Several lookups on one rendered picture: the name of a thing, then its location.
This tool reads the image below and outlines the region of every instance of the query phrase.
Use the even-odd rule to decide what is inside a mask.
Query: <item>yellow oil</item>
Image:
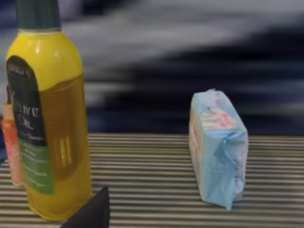
[[[7,59],[12,55],[26,60],[37,78],[54,190],[46,195],[26,186],[29,207],[47,220],[67,219],[92,193],[78,51],[60,31],[20,32]]]

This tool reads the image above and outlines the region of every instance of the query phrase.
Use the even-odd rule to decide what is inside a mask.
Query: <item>dark green bottle cap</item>
[[[16,14],[19,29],[61,27],[58,0],[16,0]]]

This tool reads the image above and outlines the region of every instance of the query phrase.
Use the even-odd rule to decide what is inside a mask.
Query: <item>bottle cap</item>
[[[16,0],[19,29],[41,30],[61,27],[58,0]]]
[[[3,119],[7,121],[15,121],[14,119],[14,112],[13,112],[13,105],[10,99],[10,89],[9,86],[6,86],[6,91],[8,94],[8,100],[3,102],[2,109],[3,109]]]

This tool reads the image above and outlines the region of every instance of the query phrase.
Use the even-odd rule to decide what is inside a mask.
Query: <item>striped surface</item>
[[[112,228],[303,228],[304,138],[251,137],[244,198],[200,200],[183,135],[91,134],[94,191],[110,187]],[[58,228],[28,210],[0,166],[0,228]]]

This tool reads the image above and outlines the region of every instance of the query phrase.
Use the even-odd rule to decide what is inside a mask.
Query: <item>blurred background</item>
[[[59,5],[83,60],[89,131],[187,133],[193,93],[216,88],[251,135],[304,135],[303,0]],[[14,0],[0,0],[1,101],[16,33]]]

